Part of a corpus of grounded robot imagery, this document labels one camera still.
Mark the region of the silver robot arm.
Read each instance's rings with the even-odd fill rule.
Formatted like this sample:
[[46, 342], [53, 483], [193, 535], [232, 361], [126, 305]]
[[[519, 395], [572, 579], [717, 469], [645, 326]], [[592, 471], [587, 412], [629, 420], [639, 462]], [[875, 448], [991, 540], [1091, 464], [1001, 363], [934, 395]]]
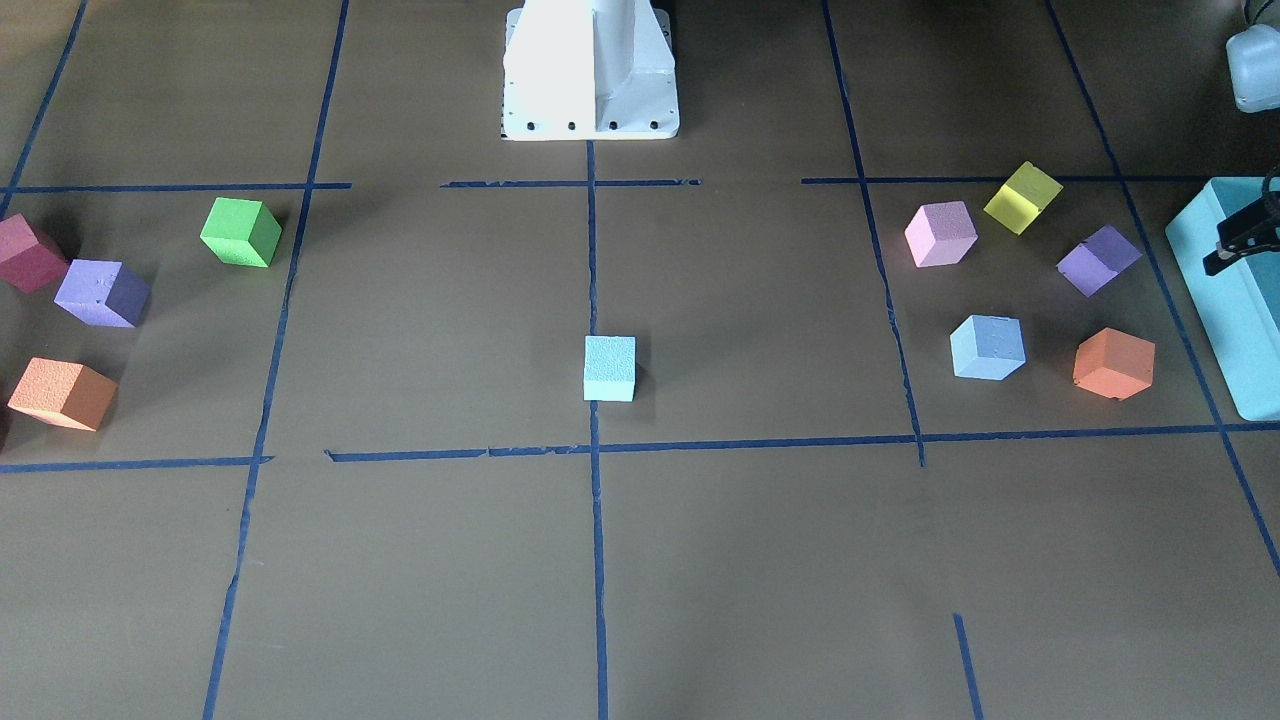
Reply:
[[[1226, 42], [1228, 69], [1236, 108], [1244, 113], [1279, 105], [1279, 31], [1276, 1], [1244, 1], [1245, 28]], [[1217, 275], [1235, 263], [1276, 252], [1279, 227], [1277, 168], [1260, 182], [1260, 196], [1217, 224], [1217, 243], [1203, 260], [1204, 273]]]

